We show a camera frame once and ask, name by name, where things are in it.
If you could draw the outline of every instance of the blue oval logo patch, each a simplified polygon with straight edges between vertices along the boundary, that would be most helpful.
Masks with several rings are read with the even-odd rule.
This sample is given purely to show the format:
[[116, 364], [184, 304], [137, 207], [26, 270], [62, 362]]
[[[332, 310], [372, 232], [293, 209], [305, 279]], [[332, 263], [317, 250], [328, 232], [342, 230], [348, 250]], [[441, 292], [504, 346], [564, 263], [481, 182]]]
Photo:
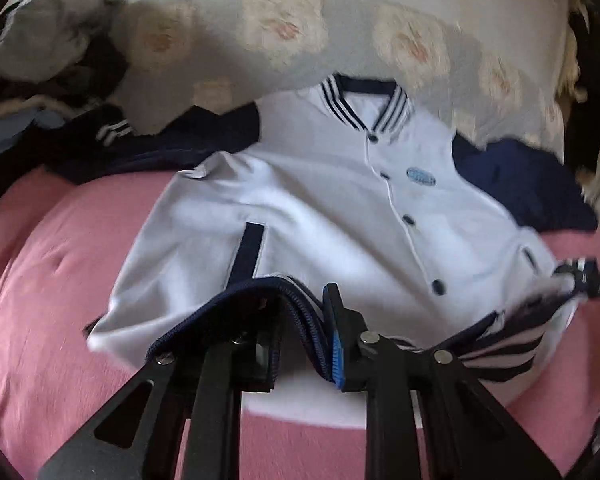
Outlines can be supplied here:
[[420, 184], [421, 186], [435, 186], [436, 178], [428, 173], [427, 171], [421, 170], [420, 168], [409, 168], [407, 170], [407, 176], [409, 180]]

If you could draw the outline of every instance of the inner collar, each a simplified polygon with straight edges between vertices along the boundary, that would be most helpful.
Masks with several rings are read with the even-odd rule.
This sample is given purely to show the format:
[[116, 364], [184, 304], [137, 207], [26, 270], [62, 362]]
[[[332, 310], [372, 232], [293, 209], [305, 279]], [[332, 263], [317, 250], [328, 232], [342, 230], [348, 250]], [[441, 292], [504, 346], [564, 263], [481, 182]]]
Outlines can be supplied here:
[[[356, 130], [384, 134], [403, 126], [413, 112], [407, 93], [394, 80], [362, 79], [335, 73], [320, 83], [325, 102], [333, 115]], [[358, 117], [344, 98], [345, 92], [386, 95], [384, 109], [371, 128]]]

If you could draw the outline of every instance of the black snap button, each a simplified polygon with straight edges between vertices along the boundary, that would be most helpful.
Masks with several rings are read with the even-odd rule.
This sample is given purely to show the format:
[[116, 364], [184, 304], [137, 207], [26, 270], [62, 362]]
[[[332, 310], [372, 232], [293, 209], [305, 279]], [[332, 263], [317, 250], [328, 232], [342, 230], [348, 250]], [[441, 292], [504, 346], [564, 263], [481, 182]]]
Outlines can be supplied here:
[[434, 280], [431, 283], [431, 288], [436, 296], [444, 296], [446, 294], [446, 286], [441, 280]]

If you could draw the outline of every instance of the floral blanket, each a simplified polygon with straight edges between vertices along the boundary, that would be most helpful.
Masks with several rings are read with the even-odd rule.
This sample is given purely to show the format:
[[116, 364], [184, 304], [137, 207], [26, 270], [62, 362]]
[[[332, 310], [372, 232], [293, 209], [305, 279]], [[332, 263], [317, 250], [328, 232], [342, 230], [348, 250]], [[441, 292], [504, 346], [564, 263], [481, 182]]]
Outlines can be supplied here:
[[114, 100], [144, 134], [341, 72], [394, 78], [478, 145], [517, 137], [561, 157], [560, 109], [458, 28], [384, 0], [140, 0], [114, 19], [130, 68]]

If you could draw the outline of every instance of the pink bedsheet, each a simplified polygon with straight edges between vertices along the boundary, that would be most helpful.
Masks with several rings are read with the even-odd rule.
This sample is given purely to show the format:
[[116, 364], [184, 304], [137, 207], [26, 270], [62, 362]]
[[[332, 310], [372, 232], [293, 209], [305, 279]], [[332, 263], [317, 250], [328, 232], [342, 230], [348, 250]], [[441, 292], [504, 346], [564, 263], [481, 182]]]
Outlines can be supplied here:
[[[91, 354], [82, 327], [101, 314], [136, 233], [170, 173], [73, 187], [35, 170], [0, 201], [0, 447], [26, 480], [132, 374]], [[600, 232], [544, 237], [558, 258], [593, 255]], [[600, 410], [600, 302], [578, 310], [540, 380], [510, 410], [565, 472]], [[363, 431], [245, 414], [243, 479], [363, 478]]]

